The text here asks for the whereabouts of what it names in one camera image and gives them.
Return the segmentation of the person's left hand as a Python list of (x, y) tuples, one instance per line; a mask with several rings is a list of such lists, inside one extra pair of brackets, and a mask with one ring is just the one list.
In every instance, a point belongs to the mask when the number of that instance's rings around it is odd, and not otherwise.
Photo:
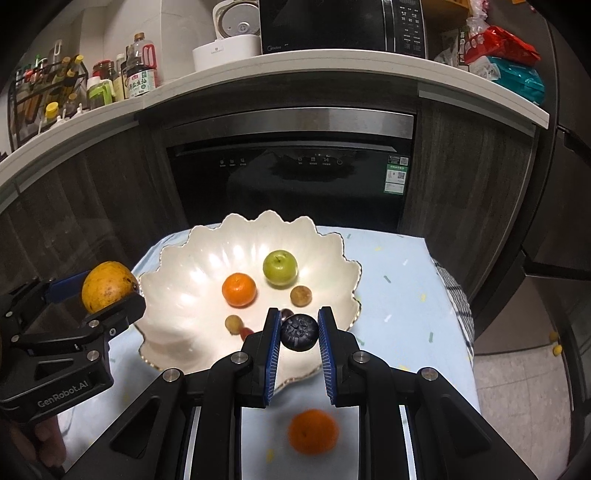
[(27, 461), (40, 461), (48, 468), (61, 467), (66, 459), (66, 447), (56, 416), (33, 427), (8, 423), (11, 440)]

